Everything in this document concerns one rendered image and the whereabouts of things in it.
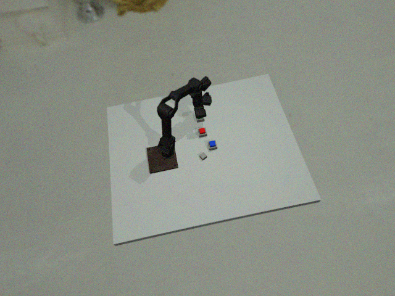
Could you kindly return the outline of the red button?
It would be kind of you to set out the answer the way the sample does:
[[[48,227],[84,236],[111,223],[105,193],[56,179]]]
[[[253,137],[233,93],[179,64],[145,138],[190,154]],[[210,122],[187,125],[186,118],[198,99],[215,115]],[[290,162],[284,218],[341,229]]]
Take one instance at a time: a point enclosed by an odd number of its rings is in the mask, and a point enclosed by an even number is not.
[[[200,137],[200,138],[201,138],[201,137],[207,136],[206,128],[200,128],[200,129],[198,129],[198,133],[199,133],[199,137]]]

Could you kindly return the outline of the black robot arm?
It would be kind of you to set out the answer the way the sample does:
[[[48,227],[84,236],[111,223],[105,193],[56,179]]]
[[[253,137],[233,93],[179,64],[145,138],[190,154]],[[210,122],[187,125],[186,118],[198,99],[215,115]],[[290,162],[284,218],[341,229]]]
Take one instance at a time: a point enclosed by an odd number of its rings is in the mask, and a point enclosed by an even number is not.
[[[171,119],[174,117],[174,114],[178,110],[178,103],[180,99],[184,98],[187,95],[192,96],[194,100],[201,101],[201,107],[203,105],[210,106],[212,103],[212,98],[208,92],[206,92],[202,96],[202,91],[206,91],[206,89],[211,85],[210,80],[207,76],[205,76],[201,81],[192,78],[189,80],[188,84],[183,86],[176,91],[172,91],[166,98],[162,99],[160,104],[157,107],[158,116],[162,120],[162,137],[160,138],[159,144],[157,146],[158,149],[161,150],[162,158],[168,159],[173,158],[174,149],[175,149],[175,137],[172,136],[172,124]],[[170,99],[175,101],[175,107],[171,108],[167,104],[165,104]]]

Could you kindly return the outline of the blue button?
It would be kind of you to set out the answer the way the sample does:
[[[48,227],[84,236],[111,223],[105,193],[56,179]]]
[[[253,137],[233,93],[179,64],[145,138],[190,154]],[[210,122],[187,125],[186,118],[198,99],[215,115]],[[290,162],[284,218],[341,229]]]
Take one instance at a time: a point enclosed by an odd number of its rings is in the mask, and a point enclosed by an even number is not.
[[[216,140],[214,140],[214,141],[209,141],[209,142],[208,142],[208,146],[209,146],[209,150],[215,150],[215,149],[217,149]]]

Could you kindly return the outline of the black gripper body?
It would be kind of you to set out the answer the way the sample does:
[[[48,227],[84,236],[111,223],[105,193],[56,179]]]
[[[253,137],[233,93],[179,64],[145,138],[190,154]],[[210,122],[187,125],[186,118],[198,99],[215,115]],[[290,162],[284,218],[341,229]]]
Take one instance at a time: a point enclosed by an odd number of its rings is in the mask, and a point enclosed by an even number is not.
[[[194,107],[196,107],[196,111],[195,111],[196,118],[206,117],[206,110],[203,109],[203,107],[201,107],[201,101],[203,101],[203,98],[201,98],[200,100],[193,99],[193,105]]]

